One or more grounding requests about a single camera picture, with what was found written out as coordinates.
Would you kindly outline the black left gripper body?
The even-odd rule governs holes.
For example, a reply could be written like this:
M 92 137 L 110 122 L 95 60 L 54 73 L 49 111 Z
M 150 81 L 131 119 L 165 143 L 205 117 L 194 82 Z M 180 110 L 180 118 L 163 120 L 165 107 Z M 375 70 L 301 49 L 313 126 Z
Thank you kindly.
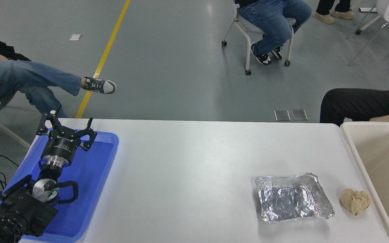
M 42 152 L 41 158 L 46 156 L 59 156 L 64 159 L 73 159 L 80 138 L 75 137 L 76 130 L 62 127 L 62 130 L 53 129 L 48 135 L 48 142 Z

